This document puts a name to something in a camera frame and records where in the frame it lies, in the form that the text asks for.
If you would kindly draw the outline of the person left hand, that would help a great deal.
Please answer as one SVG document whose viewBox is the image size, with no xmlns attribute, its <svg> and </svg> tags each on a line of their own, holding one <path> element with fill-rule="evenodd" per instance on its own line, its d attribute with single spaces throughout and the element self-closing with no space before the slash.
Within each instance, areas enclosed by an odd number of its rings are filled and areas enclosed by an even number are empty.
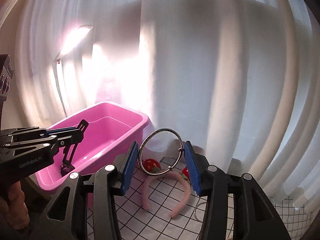
<svg viewBox="0 0 320 240">
<path fill-rule="evenodd" d="M 24 202 L 25 196 L 18 181 L 7 188 L 4 194 L 7 200 L 1 198 L 1 214 L 15 230 L 22 230 L 30 223 L 28 209 Z"/>
</svg>

